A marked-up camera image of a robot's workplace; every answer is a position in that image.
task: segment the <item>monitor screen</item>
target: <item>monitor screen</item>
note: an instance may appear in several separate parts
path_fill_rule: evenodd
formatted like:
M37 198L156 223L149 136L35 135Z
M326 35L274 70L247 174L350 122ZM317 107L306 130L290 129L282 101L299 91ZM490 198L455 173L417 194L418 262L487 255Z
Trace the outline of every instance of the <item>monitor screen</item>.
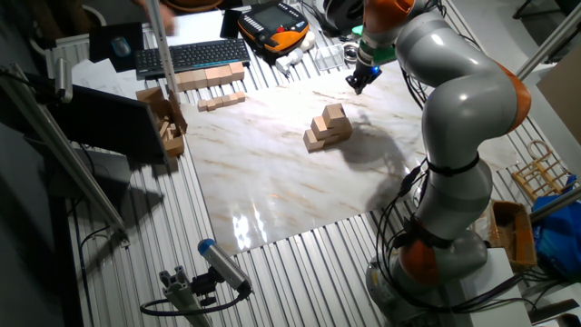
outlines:
M292 16L284 13L279 8L273 6L254 15L254 20L264 25L269 30L276 30L278 27L286 26L293 22Z
M37 87L54 92L54 80L33 74L26 77ZM10 99L0 92L3 103ZM163 147L148 104L73 85L69 104L47 105L51 115L70 141L125 154L141 164L165 164ZM24 134L34 131L16 111L0 115L0 121Z

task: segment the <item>blue cap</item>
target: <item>blue cap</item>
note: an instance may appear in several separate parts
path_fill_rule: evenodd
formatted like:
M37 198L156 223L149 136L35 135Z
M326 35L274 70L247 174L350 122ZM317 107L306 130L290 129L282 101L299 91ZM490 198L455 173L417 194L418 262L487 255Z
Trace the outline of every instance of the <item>blue cap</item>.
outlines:
M198 243L198 252L200 253L201 256L203 256L206 253L206 251L208 251L208 249L210 249L210 247L214 244L216 244L216 241L214 241L213 239L201 240Z

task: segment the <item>computer monitor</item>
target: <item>computer monitor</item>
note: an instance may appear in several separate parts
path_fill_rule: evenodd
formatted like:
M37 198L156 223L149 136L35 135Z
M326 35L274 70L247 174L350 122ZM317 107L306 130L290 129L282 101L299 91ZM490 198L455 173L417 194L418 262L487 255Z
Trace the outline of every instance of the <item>computer monitor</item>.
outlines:
M37 87L54 92L54 80L34 74L26 77ZM21 133L34 134L17 108L9 108L14 104L2 88L0 102L3 104L0 121ZM73 85L70 103L48 104L47 108L71 141L125 154L140 164L167 163L167 153L148 104Z

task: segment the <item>wooden block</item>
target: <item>wooden block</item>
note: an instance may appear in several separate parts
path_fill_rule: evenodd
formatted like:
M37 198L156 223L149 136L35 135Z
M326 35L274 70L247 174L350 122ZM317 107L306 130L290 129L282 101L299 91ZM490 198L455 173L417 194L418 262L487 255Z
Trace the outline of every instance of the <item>wooden block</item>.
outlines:
M180 76L180 85L178 88L180 91L189 91L195 89L195 84L193 82L193 72L183 72L178 74Z
M236 92L236 97L238 97L239 103L246 101L246 94L244 93L244 91Z
M208 111L214 111L217 108L214 99L208 100L206 104L208 105Z
M208 110L208 102L206 100L198 101L198 111L207 111Z
M312 119L312 122L310 123L310 129L312 130L317 140L322 140L333 135L333 129L327 128L327 125L325 125L325 121L321 116Z
M232 81L241 81L244 79L244 66L241 62L231 63L230 70L232 71Z
M222 108L224 106L224 101L221 96L213 98L214 104L216 104L216 109Z
M162 129L160 130L160 136L163 138L163 135L167 131L167 127L170 125L168 122L163 122Z
M182 89L182 79L180 78L180 75L174 74L173 77L175 78L175 83L178 85L178 92L185 91Z
M305 131L304 136L302 136L302 141L304 141L309 152L320 150L325 144L325 141L317 140L315 134L310 129Z
M338 127L345 124L345 111L341 104L328 104L323 110L323 120L327 128Z
M236 94L228 94L222 97L224 106L229 106L238 103L238 96Z
M155 125L157 126L157 130L159 131L162 128L163 122L157 114L153 114L153 119L155 119Z
M218 86L220 85L220 67L208 68L205 70L206 80L208 81L208 86Z
M135 95L137 100L145 102L147 104L164 100L162 88L160 86L135 92Z
M173 91L170 90L170 104L172 105L172 122L176 123L177 127L180 129L180 134L185 134L188 130L188 123L185 122L182 114L182 108L178 102L178 98L175 96Z
M230 70L230 65L224 65L218 67L220 69L220 85L232 83L232 70Z
M163 143L167 155L170 157L176 157L183 154L183 136L176 137L172 140L165 141Z
M192 72L193 84L197 89L208 87L208 79L206 78L206 70L198 69Z

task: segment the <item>paper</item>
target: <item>paper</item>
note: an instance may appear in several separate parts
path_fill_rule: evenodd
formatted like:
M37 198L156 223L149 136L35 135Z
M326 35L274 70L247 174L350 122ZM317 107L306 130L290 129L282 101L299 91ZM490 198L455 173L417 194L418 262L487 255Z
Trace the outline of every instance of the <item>paper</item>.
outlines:
M135 92L144 88L143 82L137 81L135 70L117 74L109 59L98 63L83 60L77 64L73 67L73 84L133 100Z
M222 12L214 10L201 14L183 15L173 18L174 36L168 36L167 43L189 45L200 42L220 40Z

